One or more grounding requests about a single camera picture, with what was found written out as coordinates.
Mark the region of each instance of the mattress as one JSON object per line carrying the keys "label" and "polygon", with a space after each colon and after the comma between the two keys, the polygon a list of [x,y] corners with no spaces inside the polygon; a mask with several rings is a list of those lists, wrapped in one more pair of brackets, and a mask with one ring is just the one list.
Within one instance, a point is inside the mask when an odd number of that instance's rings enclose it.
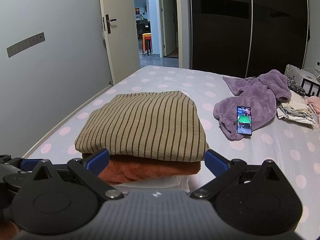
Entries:
{"label": "mattress", "polygon": [[[81,157],[74,141],[89,114],[109,102],[116,94],[180,90],[196,104],[197,113],[211,149],[227,159],[240,158],[248,164],[273,159],[285,174],[303,204],[303,216],[297,232],[307,240],[320,234],[320,132],[303,125],[274,118],[253,132],[252,137],[229,141],[219,128],[212,111],[220,100],[233,94],[222,75],[196,70],[146,66],[122,80],[88,104],[55,131],[29,158],[46,158],[66,163]],[[191,191],[214,179],[202,163],[198,174],[189,177]]]}

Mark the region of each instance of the orange blanket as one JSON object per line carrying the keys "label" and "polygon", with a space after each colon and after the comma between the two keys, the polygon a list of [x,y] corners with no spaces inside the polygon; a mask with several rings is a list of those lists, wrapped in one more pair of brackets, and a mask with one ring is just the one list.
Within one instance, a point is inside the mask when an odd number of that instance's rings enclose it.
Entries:
{"label": "orange blanket", "polygon": [[108,166],[99,178],[110,185],[174,175],[192,175],[200,171],[200,162],[161,161],[131,155],[110,155]]}

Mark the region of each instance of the phone screen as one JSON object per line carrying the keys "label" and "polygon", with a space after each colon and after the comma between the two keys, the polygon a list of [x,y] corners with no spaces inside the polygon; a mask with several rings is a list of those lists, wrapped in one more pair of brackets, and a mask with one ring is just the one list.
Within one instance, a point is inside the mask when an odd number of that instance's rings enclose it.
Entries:
{"label": "phone screen", "polygon": [[251,108],[237,106],[237,132],[245,135],[252,135]]}

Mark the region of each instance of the stack of folded blankets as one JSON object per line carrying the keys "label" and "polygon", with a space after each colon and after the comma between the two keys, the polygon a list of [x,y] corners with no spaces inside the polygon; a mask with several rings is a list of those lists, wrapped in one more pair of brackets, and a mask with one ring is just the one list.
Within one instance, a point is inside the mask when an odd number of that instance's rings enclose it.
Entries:
{"label": "stack of folded blankets", "polygon": [[312,108],[305,103],[300,95],[292,90],[290,92],[292,95],[291,100],[287,103],[279,103],[277,108],[278,118],[302,123],[313,129],[316,122],[312,116]]}
{"label": "stack of folded blankets", "polygon": [[208,145],[194,102],[180,91],[116,95],[91,113],[75,141],[83,158],[106,148],[99,178],[123,193],[134,188],[189,191]]}

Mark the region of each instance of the glossy black panel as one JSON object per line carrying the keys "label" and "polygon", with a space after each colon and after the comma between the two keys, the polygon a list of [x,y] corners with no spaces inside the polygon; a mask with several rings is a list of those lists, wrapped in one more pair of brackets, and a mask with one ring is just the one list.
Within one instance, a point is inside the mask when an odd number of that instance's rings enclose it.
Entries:
{"label": "glossy black panel", "polygon": [[192,0],[192,69],[244,77],[251,0]]}
{"label": "glossy black panel", "polygon": [[307,0],[253,0],[252,46],[247,76],[302,67],[308,28]]}

